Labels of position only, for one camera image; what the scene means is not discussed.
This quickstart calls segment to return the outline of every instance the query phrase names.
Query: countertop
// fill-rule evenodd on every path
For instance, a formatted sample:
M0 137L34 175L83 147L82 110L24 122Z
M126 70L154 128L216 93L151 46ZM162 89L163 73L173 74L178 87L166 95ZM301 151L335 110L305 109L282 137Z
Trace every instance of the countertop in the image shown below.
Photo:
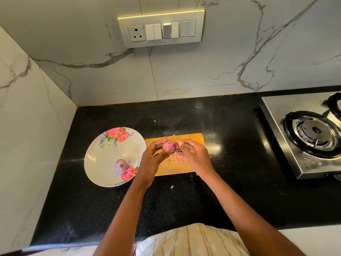
M83 159L95 137L118 126L130 126L144 138L202 133L216 172L275 228L340 224L341 183L332 178L297 180L259 107L263 96L340 90L334 86L78 108L32 248L99 243L129 185L93 184ZM135 240L197 222L234 230L195 173L156 177L143 199Z

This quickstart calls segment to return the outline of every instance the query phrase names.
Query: peeled onion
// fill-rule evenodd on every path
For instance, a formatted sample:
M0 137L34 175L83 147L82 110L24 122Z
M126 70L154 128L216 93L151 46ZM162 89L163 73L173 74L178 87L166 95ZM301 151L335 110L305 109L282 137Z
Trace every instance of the peeled onion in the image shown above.
M128 163L125 159L118 159L115 163L115 169L119 172L124 172L128 169Z
M166 147L170 148L169 154L174 154L174 152L176 150L176 144L175 143L173 143L172 141L165 142L162 145L162 149L164 150Z

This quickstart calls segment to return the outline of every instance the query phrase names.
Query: white plate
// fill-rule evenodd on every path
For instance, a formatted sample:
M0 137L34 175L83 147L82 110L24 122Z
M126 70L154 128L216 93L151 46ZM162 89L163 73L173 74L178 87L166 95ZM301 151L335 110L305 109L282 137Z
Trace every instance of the white plate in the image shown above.
M136 130L127 127L109 129L89 146L84 158L85 173L99 186L120 186L134 178L145 150L146 142ZM118 159L128 162L128 169L123 173L115 169Z

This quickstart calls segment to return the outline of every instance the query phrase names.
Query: wooden cutting board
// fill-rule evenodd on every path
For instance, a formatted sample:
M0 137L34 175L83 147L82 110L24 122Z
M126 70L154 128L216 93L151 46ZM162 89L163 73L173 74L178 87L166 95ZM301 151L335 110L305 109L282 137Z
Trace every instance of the wooden cutting board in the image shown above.
M148 147L152 142L163 139L163 138L165 137L145 139L146 145ZM204 137L202 136L202 133L188 134L188 135L175 135L175 136L167 137L167 138L172 140L173 142L177 139L193 139L199 144L205 145ZM188 160L184 159L183 161L181 161L177 155L173 154L173 155L170 155L168 159L164 160L160 164L159 169L156 172L155 176L186 173L186 172L194 172L192 167L190 167L190 165L188 164Z

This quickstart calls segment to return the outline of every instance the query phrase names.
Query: hand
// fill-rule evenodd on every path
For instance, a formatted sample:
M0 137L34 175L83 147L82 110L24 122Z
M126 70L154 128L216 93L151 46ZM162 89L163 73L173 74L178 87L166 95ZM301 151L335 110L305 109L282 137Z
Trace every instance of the hand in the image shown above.
M180 139L175 142L180 147L177 149L177 154L185 156L190 166L202 179L211 173L215 173L205 146L192 139Z
M162 144L168 141L171 140L161 139L152 142L150 146L147 147L142 155L139 170L134 178L133 183L137 183L145 189L148 189L151 186L160 163L162 163L164 159L167 159L169 157L170 148L166 147L159 154L154 154L157 150L160 150L162 148Z

